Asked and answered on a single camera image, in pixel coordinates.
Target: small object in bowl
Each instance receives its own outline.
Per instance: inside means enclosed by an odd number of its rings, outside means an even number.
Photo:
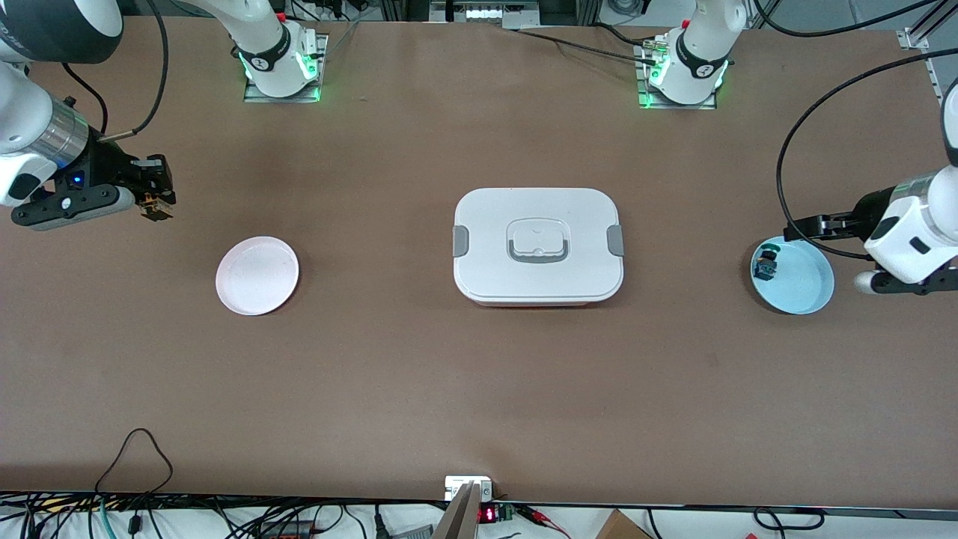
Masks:
[[[778,268],[775,257],[778,256],[781,248],[773,244],[764,244],[759,249],[762,249],[762,254],[755,261],[755,272],[753,274],[756,279],[770,281],[775,277],[775,270]]]

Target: digital display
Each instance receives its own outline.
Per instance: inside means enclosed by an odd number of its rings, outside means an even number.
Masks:
[[[495,504],[486,505],[479,509],[479,524],[492,524],[494,522],[499,522],[499,511],[496,509]]]

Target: gray latch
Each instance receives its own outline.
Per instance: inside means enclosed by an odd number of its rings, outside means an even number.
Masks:
[[[613,224],[605,230],[605,240],[608,242],[608,252],[615,256],[626,256],[626,246],[622,242],[622,227]]]
[[[459,258],[469,252],[469,229],[456,224],[452,227],[452,258]]]

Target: green led light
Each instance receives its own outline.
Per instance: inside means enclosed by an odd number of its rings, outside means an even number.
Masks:
[[[243,59],[242,56],[239,57],[239,63],[242,64],[242,70],[243,70],[243,73],[246,74],[246,79],[249,79],[250,81],[252,81],[253,76],[249,74],[249,64],[246,63],[246,60]]]
[[[303,70],[303,76],[307,79],[313,79],[316,77],[316,60],[304,57],[303,55],[296,53],[296,62],[300,64],[300,69]]]

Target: mounting plate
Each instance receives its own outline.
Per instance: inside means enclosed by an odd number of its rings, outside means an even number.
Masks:
[[[444,500],[451,502],[463,484],[470,481],[478,482],[482,488],[482,502],[492,501],[492,480],[486,476],[445,476]]]
[[[632,46],[632,54],[637,59],[651,59],[652,56],[649,54],[649,51],[641,45]],[[693,110],[714,110],[717,106],[716,102],[716,92],[712,90],[712,93],[709,95],[709,98],[703,101],[702,103],[697,103],[695,105],[682,105],[672,101],[671,99],[665,97],[661,91],[655,86],[649,84],[649,71],[651,67],[642,63],[641,61],[635,61],[635,79],[639,84],[639,105],[642,108],[689,108]]]
[[[898,30],[895,32],[895,35],[899,39],[899,46],[901,47],[901,49],[903,51],[907,51],[910,49],[919,49],[922,51],[926,51],[928,49],[928,40],[923,37],[919,39],[918,41],[912,41],[913,37],[911,35],[911,31],[912,29],[905,28],[904,31]]]
[[[246,79],[246,89],[243,92],[242,99],[245,103],[316,103],[319,101],[323,91],[323,73],[326,71],[326,48],[330,42],[329,35],[317,34],[316,31],[307,29],[307,32],[315,35],[315,40],[308,39],[306,54],[317,54],[316,59],[316,79],[295,94],[287,97],[270,97],[262,93],[252,81]]]

